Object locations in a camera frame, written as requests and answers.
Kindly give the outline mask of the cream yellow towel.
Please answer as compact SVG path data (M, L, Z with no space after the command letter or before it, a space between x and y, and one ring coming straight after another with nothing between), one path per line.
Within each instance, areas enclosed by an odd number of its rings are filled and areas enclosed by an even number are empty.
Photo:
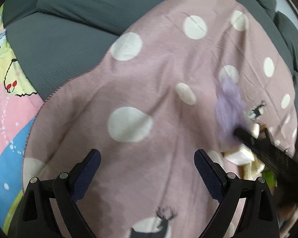
M221 153L223 157L234 165L238 166L241 177L247 180L255 180L261 175L265 164L244 144L238 144L233 137L233 130L236 124L227 121L223 127L223 142Z

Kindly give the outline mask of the purple mesh bath pouf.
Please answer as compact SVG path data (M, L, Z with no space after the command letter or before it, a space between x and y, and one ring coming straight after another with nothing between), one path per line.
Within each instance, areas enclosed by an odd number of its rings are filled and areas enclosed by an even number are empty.
M245 103L236 83L229 76L222 77L217 87L215 114L220 128L220 141L224 145L236 145L238 143L234 136L236 128L248 128L244 110Z

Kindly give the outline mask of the green storage box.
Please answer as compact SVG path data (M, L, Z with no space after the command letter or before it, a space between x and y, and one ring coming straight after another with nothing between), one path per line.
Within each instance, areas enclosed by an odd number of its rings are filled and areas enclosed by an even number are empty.
M268 167L265 167L261 174L262 174L262 177L266 180L269 188L274 189L277 185L274 172Z

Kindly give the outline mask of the colourful cartoon quilt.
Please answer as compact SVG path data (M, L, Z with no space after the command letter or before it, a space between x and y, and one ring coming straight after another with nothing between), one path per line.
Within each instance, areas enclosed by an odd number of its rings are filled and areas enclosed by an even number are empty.
M8 233L23 196L27 136L43 100L23 73L7 41L0 8L0 229Z

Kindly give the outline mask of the pink polka dot blanket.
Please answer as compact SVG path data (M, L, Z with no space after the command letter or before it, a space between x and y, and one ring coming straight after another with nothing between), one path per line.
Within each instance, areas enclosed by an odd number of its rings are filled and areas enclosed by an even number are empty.
M267 125L293 155L293 78L263 25L236 0L166 0L44 103L23 183L69 171L95 148L101 165L78 207L97 237L198 237L217 202L195 151L238 172L221 153L215 114L225 76L239 89L248 129Z

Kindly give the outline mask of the grey sofa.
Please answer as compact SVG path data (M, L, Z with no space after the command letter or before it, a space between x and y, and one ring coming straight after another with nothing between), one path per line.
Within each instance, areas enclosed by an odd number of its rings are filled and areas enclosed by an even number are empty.
M109 46L165 0L6 0L7 40L35 91L48 98L102 59ZM293 76L298 118L298 30L276 0L236 0L263 25Z

